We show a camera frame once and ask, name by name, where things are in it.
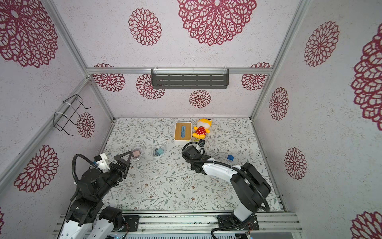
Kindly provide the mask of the pink charger cube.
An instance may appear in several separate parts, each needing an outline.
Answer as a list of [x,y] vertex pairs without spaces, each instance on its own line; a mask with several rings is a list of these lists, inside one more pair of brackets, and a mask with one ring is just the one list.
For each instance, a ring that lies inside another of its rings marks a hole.
[[133,157],[134,158],[139,158],[141,155],[141,151],[139,149],[136,149],[133,151]]

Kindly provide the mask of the clear oval zip pouch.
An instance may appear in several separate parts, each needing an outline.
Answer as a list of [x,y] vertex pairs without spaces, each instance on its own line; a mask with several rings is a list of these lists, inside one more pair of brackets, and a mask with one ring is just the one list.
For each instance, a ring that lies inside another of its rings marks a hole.
[[136,147],[132,150],[131,161],[138,161],[138,160],[140,160],[140,158],[141,158],[142,155],[143,155],[143,149],[142,149],[142,147],[140,147],[140,146],[136,146]]

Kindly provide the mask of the teal charger cube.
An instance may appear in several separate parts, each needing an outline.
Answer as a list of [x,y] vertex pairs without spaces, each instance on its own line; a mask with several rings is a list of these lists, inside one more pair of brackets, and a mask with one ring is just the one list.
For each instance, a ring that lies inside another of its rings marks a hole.
[[155,152],[156,156],[160,156],[160,155],[164,154],[165,150],[162,148],[156,148],[154,152]]

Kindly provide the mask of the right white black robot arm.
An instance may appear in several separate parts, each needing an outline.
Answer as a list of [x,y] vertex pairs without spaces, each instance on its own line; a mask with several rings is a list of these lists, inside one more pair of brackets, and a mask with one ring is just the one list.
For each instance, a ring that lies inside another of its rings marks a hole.
[[218,227],[212,229],[216,239],[218,231],[246,230],[257,231],[259,224],[256,213],[270,211],[267,196],[271,186],[259,171],[250,163],[230,165],[205,155],[205,141],[187,143],[182,149],[183,159],[191,165],[191,170],[207,176],[217,177],[231,183],[239,203],[230,215],[218,215]]

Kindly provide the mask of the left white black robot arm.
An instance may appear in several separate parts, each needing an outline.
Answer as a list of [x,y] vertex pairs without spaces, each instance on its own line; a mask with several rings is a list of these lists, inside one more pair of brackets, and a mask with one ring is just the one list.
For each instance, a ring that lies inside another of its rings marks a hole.
[[58,237],[60,239],[107,239],[113,231],[136,231],[136,222],[130,223],[122,210],[104,207],[103,198],[126,179],[132,151],[114,157],[108,162],[105,154],[93,161],[82,154],[72,159],[72,176],[76,191],[65,216]]

